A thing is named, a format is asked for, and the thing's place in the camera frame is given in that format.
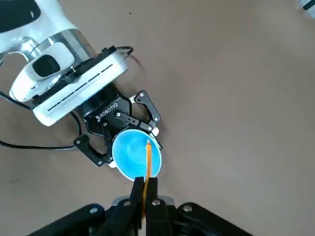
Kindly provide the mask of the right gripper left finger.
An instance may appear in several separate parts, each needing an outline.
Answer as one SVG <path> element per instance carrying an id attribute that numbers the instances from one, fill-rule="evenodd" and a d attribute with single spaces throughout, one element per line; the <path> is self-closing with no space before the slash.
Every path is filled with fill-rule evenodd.
<path id="1" fill-rule="evenodd" d="M 144 179 L 137 177 L 128 198 L 105 209 L 89 204 L 30 233 L 31 236 L 136 236 L 141 228 Z"/>

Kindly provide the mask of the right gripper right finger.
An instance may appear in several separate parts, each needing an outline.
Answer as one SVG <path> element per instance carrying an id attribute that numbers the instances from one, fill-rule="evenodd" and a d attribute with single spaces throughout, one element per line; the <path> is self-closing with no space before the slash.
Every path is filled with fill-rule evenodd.
<path id="1" fill-rule="evenodd" d="M 147 236 L 250 236 L 206 208 L 187 202 L 179 207 L 158 196 L 158 179 L 150 178 L 146 192 Z"/>

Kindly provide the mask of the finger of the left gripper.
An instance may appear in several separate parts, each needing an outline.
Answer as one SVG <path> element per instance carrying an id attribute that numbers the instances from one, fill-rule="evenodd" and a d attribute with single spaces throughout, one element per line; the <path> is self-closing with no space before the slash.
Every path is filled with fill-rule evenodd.
<path id="1" fill-rule="evenodd" d="M 111 164 L 114 161 L 112 155 L 115 124 L 110 121 L 86 121 L 87 132 L 103 138 L 105 153 L 98 152 L 92 145 L 88 134 L 82 134 L 75 139 L 74 145 L 92 161 L 97 167 Z"/>
<path id="2" fill-rule="evenodd" d="M 159 134 L 159 129 L 157 128 L 157 123 L 161 121 L 161 117 L 155 108 L 153 102 L 148 96 L 147 92 L 144 90 L 139 91 L 136 95 L 132 96 L 130 99 L 131 104 L 140 104 L 143 105 L 147 113 L 149 115 L 149 121 L 144 122 L 141 121 L 132 115 L 128 115 L 122 111 L 117 110 L 115 112 L 115 118 L 127 123 L 127 128 L 129 129 L 138 129 L 147 133 L 151 138 L 153 138 L 154 142 L 157 144 L 159 150 L 162 150 L 162 145 L 157 139 L 157 135 Z"/>

